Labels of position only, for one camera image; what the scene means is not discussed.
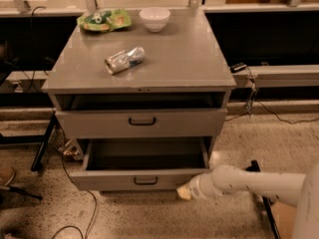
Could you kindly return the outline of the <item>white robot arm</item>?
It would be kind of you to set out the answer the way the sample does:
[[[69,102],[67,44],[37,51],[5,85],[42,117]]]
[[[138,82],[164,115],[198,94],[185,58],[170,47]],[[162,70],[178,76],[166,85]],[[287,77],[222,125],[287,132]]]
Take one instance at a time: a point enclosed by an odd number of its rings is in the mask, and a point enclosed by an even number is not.
[[[247,171],[223,164],[196,175],[176,191],[183,200],[249,191],[296,208],[291,239],[319,236],[319,164],[306,173]]]

